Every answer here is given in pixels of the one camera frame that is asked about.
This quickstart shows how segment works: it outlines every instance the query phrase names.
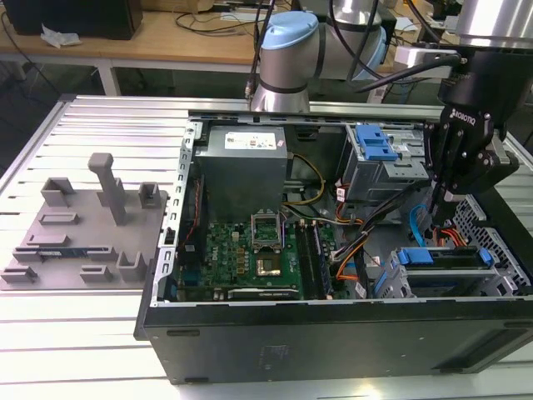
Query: motherboard chip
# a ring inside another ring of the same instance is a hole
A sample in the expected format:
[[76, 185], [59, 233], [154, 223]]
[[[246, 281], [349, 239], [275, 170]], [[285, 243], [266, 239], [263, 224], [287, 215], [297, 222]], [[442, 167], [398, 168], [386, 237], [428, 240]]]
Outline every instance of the motherboard chip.
[[258, 277], [280, 277], [280, 254], [258, 253], [256, 259], [256, 275]]

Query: black box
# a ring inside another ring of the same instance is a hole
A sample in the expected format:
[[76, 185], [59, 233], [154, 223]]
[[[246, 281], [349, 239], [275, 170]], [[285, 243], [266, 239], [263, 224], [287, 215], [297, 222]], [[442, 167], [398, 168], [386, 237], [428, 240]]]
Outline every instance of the black box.
[[142, 21], [141, 0], [4, 0], [20, 35], [38, 35], [41, 25], [61, 33], [131, 39]]

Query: wooden desk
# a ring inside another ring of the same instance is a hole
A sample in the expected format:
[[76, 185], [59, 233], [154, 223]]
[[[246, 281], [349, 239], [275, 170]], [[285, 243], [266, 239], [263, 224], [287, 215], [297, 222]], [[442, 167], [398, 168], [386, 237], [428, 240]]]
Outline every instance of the wooden desk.
[[[423, 13], [429, 7], [426, 2], [418, 1]], [[398, 2], [396, 13], [411, 19], [409, 8]], [[132, 40], [108, 40], [94, 37], [81, 37], [82, 44], [56, 49], [38, 36], [19, 36], [13, 27], [9, 32], [17, 45], [35, 63], [59, 63], [89, 65], [98, 68], [107, 95], [120, 95], [114, 68], [158, 68], [169, 70], [197, 70], [233, 73], [248, 73], [253, 59], [252, 36], [238, 28], [242, 35], [230, 37], [208, 37], [179, 28], [174, 18], [179, 14], [170, 12], [144, 12], [141, 27]], [[212, 15], [202, 14], [199, 20], [206, 21]], [[190, 23], [190, 17], [183, 23]], [[196, 23], [195, 28], [220, 28], [235, 25], [236, 21], [215, 19], [207, 23]], [[247, 26], [252, 32], [252, 24]], [[415, 35], [405, 32], [407, 40]], [[378, 68], [379, 73], [390, 73], [396, 48], [391, 46], [386, 62]], [[25, 61], [9, 41], [7, 35], [0, 34], [0, 59], [4, 61]]]

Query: power supply label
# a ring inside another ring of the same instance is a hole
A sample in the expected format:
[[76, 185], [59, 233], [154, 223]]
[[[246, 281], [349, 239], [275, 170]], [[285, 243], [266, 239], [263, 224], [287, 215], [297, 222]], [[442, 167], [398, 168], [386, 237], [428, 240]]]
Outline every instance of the power supply label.
[[226, 150], [276, 150], [276, 134], [264, 132], [228, 132]]

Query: motherboard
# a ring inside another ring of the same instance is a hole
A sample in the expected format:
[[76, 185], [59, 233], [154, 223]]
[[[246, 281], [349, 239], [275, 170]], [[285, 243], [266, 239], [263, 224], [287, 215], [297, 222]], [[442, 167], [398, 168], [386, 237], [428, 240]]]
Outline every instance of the motherboard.
[[329, 224], [288, 222], [278, 214], [212, 222], [205, 257], [200, 267], [178, 270], [178, 290], [201, 292], [204, 300], [212, 295], [213, 301], [326, 298], [334, 235]]

